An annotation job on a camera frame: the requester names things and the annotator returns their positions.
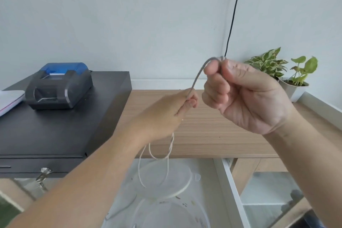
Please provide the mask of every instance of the plant pot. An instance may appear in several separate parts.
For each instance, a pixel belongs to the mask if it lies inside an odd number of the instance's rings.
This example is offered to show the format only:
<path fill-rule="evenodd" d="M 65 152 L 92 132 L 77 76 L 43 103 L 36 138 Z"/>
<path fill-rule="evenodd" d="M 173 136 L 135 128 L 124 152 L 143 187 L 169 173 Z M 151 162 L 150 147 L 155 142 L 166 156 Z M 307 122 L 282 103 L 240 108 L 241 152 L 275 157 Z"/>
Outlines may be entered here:
<path fill-rule="evenodd" d="M 291 102 L 297 102 L 297 100 L 303 95 L 303 93 L 306 91 L 306 89 L 309 87 L 309 84 L 306 82 L 303 82 L 305 86 L 297 87 L 290 84 L 287 84 L 284 82 L 284 80 L 287 80 L 286 78 L 281 78 L 279 80 L 280 86 L 285 90 L 287 96 L 291 100 Z"/>

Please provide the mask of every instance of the blue printer cover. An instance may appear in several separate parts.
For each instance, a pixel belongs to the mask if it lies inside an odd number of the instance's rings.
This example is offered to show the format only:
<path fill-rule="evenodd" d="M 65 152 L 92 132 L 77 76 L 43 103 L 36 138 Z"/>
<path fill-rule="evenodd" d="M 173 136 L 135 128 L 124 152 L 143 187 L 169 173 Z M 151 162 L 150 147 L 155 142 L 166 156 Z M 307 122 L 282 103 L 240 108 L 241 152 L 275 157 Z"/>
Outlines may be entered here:
<path fill-rule="evenodd" d="M 62 63 L 48 63 L 40 69 L 46 74 L 65 74 L 68 70 L 74 70 L 78 75 L 88 70 L 88 67 L 83 62 L 62 62 Z"/>

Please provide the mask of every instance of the white baseboard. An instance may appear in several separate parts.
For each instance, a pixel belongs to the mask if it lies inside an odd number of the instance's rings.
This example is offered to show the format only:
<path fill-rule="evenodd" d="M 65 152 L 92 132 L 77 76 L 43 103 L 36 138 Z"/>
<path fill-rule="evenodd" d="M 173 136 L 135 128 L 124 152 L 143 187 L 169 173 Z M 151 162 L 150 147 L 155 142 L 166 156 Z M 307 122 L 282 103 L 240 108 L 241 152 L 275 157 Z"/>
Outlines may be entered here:
<path fill-rule="evenodd" d="M 299 98 L 298 102 L 306 105 L 311 110 L 315 111 L 321 117 L 326 119 L 328 122 L 342 130 L 342 110 L 327 103 L 319 98 L 311 95 L 308 92 Z"/>
<path fill-rule="evenodd" d="M 204 89 L 206 79 L 198 79 L 195 89 Z M 192 86 L 194 79 L 132 79 L 132 89 L 187 89 Z"/>

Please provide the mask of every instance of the forearm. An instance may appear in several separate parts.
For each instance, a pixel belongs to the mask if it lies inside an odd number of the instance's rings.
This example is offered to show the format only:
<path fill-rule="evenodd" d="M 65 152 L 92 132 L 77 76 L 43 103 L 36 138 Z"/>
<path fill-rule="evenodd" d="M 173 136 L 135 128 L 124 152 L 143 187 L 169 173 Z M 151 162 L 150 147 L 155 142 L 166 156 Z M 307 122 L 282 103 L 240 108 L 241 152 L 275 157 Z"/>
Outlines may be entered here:
<path fill-rule="evenodd" d="M 264 137 L 323 223 L 329 228 L 339 227 L 342 223 L 342 152 L 295 109 L 284 126 Z"/>
<path fill-rule="evenodd" d="M 142 144 L 132 126 L 114 134 L 8 227 L 100 227 Z"/>

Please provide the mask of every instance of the black cable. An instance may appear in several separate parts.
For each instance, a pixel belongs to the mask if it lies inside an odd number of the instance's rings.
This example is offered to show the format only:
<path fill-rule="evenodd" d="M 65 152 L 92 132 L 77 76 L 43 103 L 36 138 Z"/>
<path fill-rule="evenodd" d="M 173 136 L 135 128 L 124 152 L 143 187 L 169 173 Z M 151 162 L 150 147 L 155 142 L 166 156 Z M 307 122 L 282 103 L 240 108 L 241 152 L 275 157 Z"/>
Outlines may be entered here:
<path fill-rule="evenodd" d="M 227 55 L 228 43 L 229 43 L 230 35 L 232 34 L 233 23 L 234 23 L 234 17 L 235 17 L 235 10 L 236 10 L 236 4 L 237 4 L 237 0 L 235 1 L 234 12 L 233 12 L 233 18 L 232 18 L 232 24 L 230 25 L 230 30 L 229 30 L 228 40 L 227 40 L 227 46 L 226 46 L 226 52 L 224 53 L 224 57 L 226 57 L 226 55 Z"/>

